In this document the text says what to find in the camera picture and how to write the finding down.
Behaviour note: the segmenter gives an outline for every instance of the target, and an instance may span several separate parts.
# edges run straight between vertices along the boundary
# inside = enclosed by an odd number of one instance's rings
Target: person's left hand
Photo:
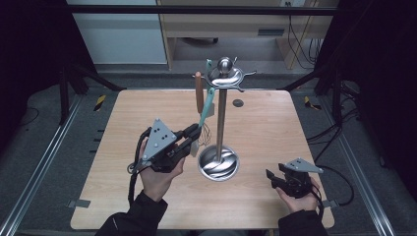
[[[139,156],[143,155],[146,143],[142,142]],[[170,173],[154,172],[151,168],[143,170],[140,174],[144,185],[144,193],[159,203],[171,186],[172,180],[182,174],[184,162],[185,157],[178,162],[177,166]]]

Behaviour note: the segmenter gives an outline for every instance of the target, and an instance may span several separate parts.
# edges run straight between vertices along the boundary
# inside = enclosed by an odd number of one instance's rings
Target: brown wooden handle
[[[196,72],[196,101],[197,101],[197,111],[202,114],[204,106],[204,95],[203,95],[203,83],[202,83],[202,74]]]

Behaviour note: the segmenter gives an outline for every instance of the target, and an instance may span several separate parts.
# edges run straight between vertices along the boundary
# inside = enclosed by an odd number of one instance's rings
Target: white wall
[[[155,5],[155,0],[67,0],[68,4]],[[166,64],[157,14],[74,14],[94,64]]]

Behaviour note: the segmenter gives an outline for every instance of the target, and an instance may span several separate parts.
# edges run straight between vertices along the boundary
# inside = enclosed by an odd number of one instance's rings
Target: hand
[[[145,146],[146,142],[142,142],[139,156],[143,155]],[[185,157],[178,162],[177,166],[170,173],[154,172],[151,168],[143,170],[140,174],[144,185],[144,193],[159,203],[171,186],[172,180],[182,174],[184,162]]]
[[[313,179],[312,177],[310,178],[312,180],[312,184],[317,187],[315,188],[313,186],[312,187],[313,191],[314,193],[317,193],[320,186],[316,182],[315,179]],[[279,197],[282,198],[283,201],[285,201],[291,213],[302,210],[302,209],[303,210],[315,210],[317,207],[317,199],[316,197],[314,197],[312,193],[304,196],[303,198],[295,199],[295,198],[289,197],[287,194],[285,194],[283,190],[281,190],[278,187],[276,188],[276,191],[278,192]]]

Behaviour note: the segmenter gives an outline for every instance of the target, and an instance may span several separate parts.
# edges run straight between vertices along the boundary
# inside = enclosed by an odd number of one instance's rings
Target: table
[[[235,107],[234,99],[244,102]],[[218,91],[214,98],[217,108]],[[160,118],[172,131],[198,123],[193,90],[123,90],[114,105],[80,199],[88,208],[77,207],[71,226],[97,229],[105,219],[129,208],[130,174],[139,135]],[[206,120],[215,145],[217,112]],[[272,229],[288,214],[285,203],[270,187],[266,169],[281,176],[278,163],[297,157],[313,163],[290,94],[283,90],[230,90],[227,96],[223,144],[240,159],[235,176],[224,182],[204,177],[197,158],[188,156],[184,173],[174,179],[164,199],[169,207],[160,229]],[[311,174],[322,186],[320,177]],[[142,189],[138,180],[137,193]],[[326,193],[322,188],[323,199]],[[327,208],[325,227],[334,219]]]

